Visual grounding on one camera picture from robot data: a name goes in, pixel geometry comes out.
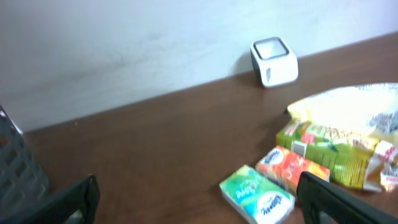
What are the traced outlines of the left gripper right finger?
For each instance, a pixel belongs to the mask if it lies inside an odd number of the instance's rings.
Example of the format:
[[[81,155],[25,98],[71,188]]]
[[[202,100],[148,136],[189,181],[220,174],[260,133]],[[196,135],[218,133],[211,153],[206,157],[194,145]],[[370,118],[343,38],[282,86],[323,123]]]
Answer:
[[[397,218],[378,210],[310,172],[302,172],[297,198],[306,224],[389,224]]]

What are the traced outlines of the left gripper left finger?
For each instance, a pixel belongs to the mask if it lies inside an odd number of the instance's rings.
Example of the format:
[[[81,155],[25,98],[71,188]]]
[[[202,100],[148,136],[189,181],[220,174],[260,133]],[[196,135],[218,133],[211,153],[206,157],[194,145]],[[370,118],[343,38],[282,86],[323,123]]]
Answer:
[[[93,174],[69,188],[1,220],[1,224],[66,223],[78,211],[78,223],[94,223],[100,202],[100,188]]]

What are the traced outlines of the green tea drink carton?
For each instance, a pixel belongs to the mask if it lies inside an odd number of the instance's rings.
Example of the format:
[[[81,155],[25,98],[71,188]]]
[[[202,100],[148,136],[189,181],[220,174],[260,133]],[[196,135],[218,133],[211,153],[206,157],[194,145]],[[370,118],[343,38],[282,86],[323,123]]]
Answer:
[[[376,192],[397,188],[397,147],[352,131],[291,120],[276,143],[323,167],[345,187]]]

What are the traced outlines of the orange Kleenex tissue pack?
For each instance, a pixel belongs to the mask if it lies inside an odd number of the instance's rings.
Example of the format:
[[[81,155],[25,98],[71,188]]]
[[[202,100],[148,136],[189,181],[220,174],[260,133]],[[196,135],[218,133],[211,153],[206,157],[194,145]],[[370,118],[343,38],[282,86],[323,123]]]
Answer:
[[[276,146],[255,166],[262,175],[297,195],[297,186],[302,172],[310,172],[329,182],[330,170],[286,148]]]

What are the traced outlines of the green Kleenex tissue pack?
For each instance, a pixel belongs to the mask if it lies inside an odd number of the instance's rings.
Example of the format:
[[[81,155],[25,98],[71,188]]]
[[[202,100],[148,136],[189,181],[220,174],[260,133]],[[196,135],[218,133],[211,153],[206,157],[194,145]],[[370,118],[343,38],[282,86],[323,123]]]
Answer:
[[[225,200],[249,223],[282,223],[295,207],[291,193],[247,165],[219,187]]]

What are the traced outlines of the yellow white snack bag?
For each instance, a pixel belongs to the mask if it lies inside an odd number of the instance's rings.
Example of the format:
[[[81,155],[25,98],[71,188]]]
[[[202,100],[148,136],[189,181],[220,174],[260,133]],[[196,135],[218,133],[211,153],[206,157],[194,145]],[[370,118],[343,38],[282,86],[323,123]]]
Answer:
[[[345,129],[397,144],[397,83],[343,86],[287,107],[293,119]]]

